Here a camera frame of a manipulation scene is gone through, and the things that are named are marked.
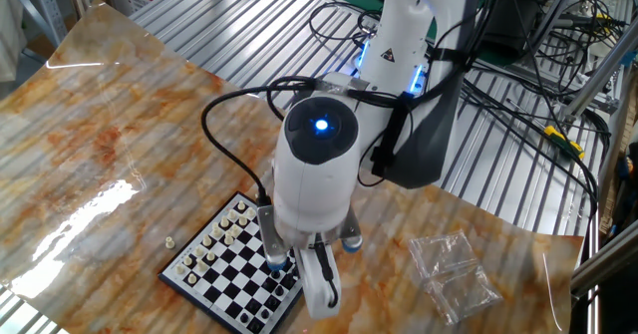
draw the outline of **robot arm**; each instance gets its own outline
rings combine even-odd
[[[443,93],[420,104],[410,91],[424,65],[433,18],[440,48],[465,51],[474,29],[468,19],[474,18],[477,3],[386,0],[377,36],[366,45],[360,78],[326,75],[320,81],[324,88],[298,102],[284,119],[273,165],[273,205],[259,208],[258,219],[272,268],[283,266],[286,252],[294,248],[311,317],[339,311],[341,286],[332,243],[341,239],[348,252],[363,243],[350,207],[361,161],[404,187],[429,184],[446,167],[463,72],[455,73],[444,51],[432,62],[428,81],[432,89],[445,79]],[[347,96],[352,91],[396,94],[401,101],[395,103],[403,105],[362,103]],[[381,144],[367,153],[379,137]]]

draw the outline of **chess pawn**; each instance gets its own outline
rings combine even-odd
[[[212,240],[210,239],[209,236],[205,235],[201,243],[205,246],[210,246],[212,244]]]
[[[222,228],[227,228],[227,227],[230,225],[230,222],[228,221],[228,218],[226,218],[226,216],[223,216],[223,217],[221,218],[221,222],[219,223],[219,225],[220,225]]]
[[[234,242],[234,238],[232,237],[232,235],[230,235],[230,233],[226,233],[226,237],[223,239],[224,244],[226,245],[230,245],[232,244],[232,242]]]
[[[212,224],[212,232],[210,234],[212,234],[214,238],[221,237],[222,233],[221,233],[221,228],[219,228],[219,223],[215,222]]]

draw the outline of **black cable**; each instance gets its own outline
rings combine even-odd
[[[516,14],[518,15],[518,21],[519,21],[519,25],[521,27],[521,29],[523,30],[524,33],[524,24],[523,24],[523,20],[522,20],[522,15],[520,13],[520,9],[518,7],[518,3],[516,2],[516,0],[512,0],[513,4],[514,4],[514,8],[516,10]],[[594,18],[596,17],[596,10],[594,8]],[[527,34],[525,33],[525,44],[527,45],[527,47],[529,49],[531,49],[531,43],[529,41],[529,37],[527,36]],[[531,62],[534,68],[534,72],[536,73],[536,79],[538,80],[538,86],[539,86],[539,90],[541,92],[541,95],[543,97],[543,99],[545,100],[545,103],[547,104],[547,107],[549,109],[549,113],[551,114],[551,116],[553,117],[554,121],[556,122],[556,127],[558,128],[558,131],[563,135],[563,137],[565,138],[565,140],[570,143],[569,137],[567,136],[567,133],[565,132],[563,126],[560,124],[560,121],[558,120],[558,118],[556,117],[556,113],[553,110],[553,107],[549,101],[549,98],[546,96],[545,92],[544,92],[544,88],[542,85],[542,77],[540,76],[540,70],[538,69],[538,64],[536,63],[536,58],[534,57],[534,54],[532,54],[530,51],[527,52],[531,58]],[[594,215],[596,214],[596,211],[598,210],[598,185],[596,183],[596,178],[594,177],[594,175],[591,173],[591,171],[589,170],[589,168],[582,162],[582,160],[578,157],[578,154],[574,151],[570,152],[570,157],[578,164],[578,166],[582,169],[582,171],[585,173],[585,180],[587,183],[587,189],[588,191],[591,192],[591,196],[590,196],[590,213],[589,213],[589,223],[591,223],[592,218],[594,217]]]
[[[473,99],[478,100],[477,97],[475,97],[475,95],[480,96],[482,99],[488,100],[491,103],[497,103],[500,104],[497,100],[493,99],[492,97],[490,97],[488,94],[484,93],[483,91],[481,91],[479,88],[477,88],[476,86],[474,86],[471,82],[465,81],[464,85],[466,85],[467,87],[469,87],[471,89],[470,92],[468,92],[468,95],[470,95]],[[510,125],[507,123],[507,121],[505,121],[504,119],[502,119],[501,117],[499,117],[492,109],[488,109],[488,108],[484,108],[486,112],[488,112],[490,115],[492,115],[497,121],[499,121],[502,125],[504,125],[506,128],[510,128],[511,132],[519,139],[521,140],[524,144],[528,145],[529,147],[533,148],[535,151],[538,152],[539,155],[541,155],[543,158],[547,159],[548,161],[550,161],[552,164],[554,164],[557,168],[559,168],[560,170],[562,170],[565,174],[567,174],[567,176],[569,176],[571,179],[573,179],[577,184],[579,184],[583,190],[585,192],[587,192],[587,194],[589,194],[590,198],[593,198],[594,196],[597,197],[597,194],[591,190],[590,186],[587,183],[583,183],[582,180],[580,180],[578,177],[576,177],[574,174],[572,174],[567,168],[561,166],[559,163],[556,162],[555,159],[553,159],[551,156],[547,155],[546,153],[544,153],[537,145],[533,144],[532,142],[530,142],[528,139],[525,138],[525,136],[521,135],[519,132],[515,131],[514,129],[512,129],[510,127]],[[544,137],[546,140],[550,141],[549,136],[542,130],[540,129],[538,126],[536,126],[535,124],[533,124],[532,122],[528,121],[527,119],[518,116],[514,113],[513,110],[503,106],[500,110],[503,110],[504,112],[509,113],[510,115],[512,115],[514,118],[516,118],[517,120],[519,120],[520,122],[522,122],[523,124],[525,124],[526,126],[528,126],[530,129],[534,130],[535,132],[537,132],[540,136]]]
[[[319,261],[319,265],[321,266],[321,274],[323,275],[323,279],[330,284],[330,288],[332,288],[332,293],[334,298],[330,303],[328,303],[328,308],[334,308],[339,302],[339,292],[335,287],[335,283],[333,282],[334,273],[330,268],[330,262],[328,261],[328,253],[326,252],[326,245],[320,240],[321,237],[319,234],[316,235],[314,250],[317,253],[317,260]]]
[[[364,187],[373,187],[377,184],[380,184],[382,181],[384,181],[384,178],[381,178],[379,180],[377,180],[376,182],[373,183],[364,183],[363,180],[361,179],[361,164],[363,163],[363,159],[366,157],[366,155],[368,154],[368,152],[372,149],[372,146],[374,146],[378,140],[381,139],[381,136],[383,135],[383,133],[385,132],[385,130],[379,132],[379,134],[375,137],[375,139],[370,143],[370,145],[366,148],[366,150],[363,152],[363,154],[361,155],[361,159],[359,160],[359,170],[357,170],[357,181],[359,182],[360,185],[364,186]]]
[[[264,92],[264,91],[295,91],[295,90],[301,91],[301,90],[308,90],[308,89],[309,89],[308,86],[278,86],[276,88],[273,88],[271,86],[262,86],[262,87],[238,90],[238,91],[234,91],[234,92],[222,95],[222,96],[212,100],[208,105],[206,105],[206,107],[201,112],[201,128],[203,129],[203,133],[208,138],[208,140],[221,153],[226,155],[229,159],[231,159],[238,166],[240,166],[255,181],[255,183],[257,184],[258,190],[259,190],[259,201],[269,200],[268,199],[268,195],[266,193],[266,188],[261,183],[261,180],[259,180],[259,177],[257,176],[257,174],[255,174],[255,172],[252,171],[252,169],[250,169],[249,166],[247,166],[244,162],[242,162],[238,157],[233,155],[229,150],[227,150],[220,142],[218,142],[215,139],[215,137],[210,132],[210,129],[208,128],[208,124],[207,124],[208,114],[210,114],[210,111],[212,111],[212,109],[215,106],[221,104],[224,101],[227,101],[227,100],[230,100],[230,99],[234,99],[234,98],[237,98],[239,96],[251,94],[251,93],[260,93],[260,92]]]
[[[353,5],[347,2],[343,2],[343,1],[333,1],[333,2],[328,2],[325,4],[322,4],[321,6],[316,7],[311,13],[310,13],[310,17],[308,18],[308,26],[310,27],[310,31],[312,32],[313,35],[324,38],[324,39],[328,39],[328,40],[356,40],[356,39],[361,39],[361,38],[365,38],[368,36],[368,34],[365,33],[356,33],[352,36],[348,36],[348,37],[334,37],[334,36],[328,36],[328,35],[324,35],[322,33],[320,33],[319,31],[317,31],[317,29],[314,27],[314,25],[312,24],[312,20],[314,20],[315,17],[317,17],[317,15],[319,15],[319,13],[321,11],[323,11],[324,9],[327,8],[331,8],[331,7],[346,7],[349,8],[351,10],[355,10],[358,11],[360,13],[364,13],[367,10],[365,10],[362,7],[359,7],[357,5]],[[360,28],[361,31],[368,31],[368,28]]]
[[[308,85],[312,88],[314,88],[315,84],[316,84],[316,80],[313,78],[309,78],[309,77],[305,77],[305,76],[284,76],[281,77],[275,81],[273,81],[272,83],[270,83],[271,87],[275,87],[278,86],[279,84],[282,83],[289,83],[289,82],[301,82],[302,84]],[[268,107],[270,108],[270,111],[272,111],[272,113],[277,117],[277,119],[279,119],[280,121],[283,121],[284,116],[279,112],[279,110],[277,109],[277,107],[275,106],[273,100],[272,100],[272,91],[271,90],[266,90],[266,102],[268,103]]]
[[[485,4],[483,6],[482,12],[480,13],[480,17],[477,20],[477,24],[475,25],[475,30],[473,31],[472,36],[470,37],[468,42],[463,47],[461,47],[461,50],[465,51],[468,54],[469,56],[468,61],[465,64],[454,64],[450,72],[438,84],[436,84],[433,88],[429,90],[428,90],[428,87],[429,87],[430,76],[428,76],[426,83],[423,86],[422,94],[419,97],[417,97],[416,100],[414,101],[413,108],[415,108],[416,106],[424,102],[431,101],[435,99],[436,97],[440,96],[451,85],[452,79],[460,76],[469,66],[472,65],[472,63],[475,61],[475,59],[478,56],[479,45],[485,34],[487,23],[489,22],[491,13],[493,12],[492,10],[496,6],[497,2],[498,0],[485,1]],[[474,18],[478,13],[479,11],[476,11],[472,17],[469,17],[469,19]],[[439,45],[441,44],[442,40],[446,36],[448,36],[454,29],[466,24],[467,21],[468,21],[468,18],[463,19],[462,21],[457,23],[455,26],[451,27],[450,30],[446,31],[446,33],[444,33],[441,36],[440,40],[437,41],[435,49],[439,48]]]

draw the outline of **plastic packaging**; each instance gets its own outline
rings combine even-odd
[[[457,324],[502,299],[462,231],[410,240],[410,253],[446,324]]]

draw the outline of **table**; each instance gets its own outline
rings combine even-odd
[[[156,275],[247,174],[215,151],[199,111],[235,89],[106,5],[0,103],[0,282],[72,333],[223,332]],[[277,119],[254,97],[211,130],[272,188]],[[283,332],[558,332],[582,238],[515,227],[435,186],[356,190],[365,238],[340,248],[343,306],[313,322],[298,305]],[[503,300],[445,327],[420,289],[410,239],[463,230]]]

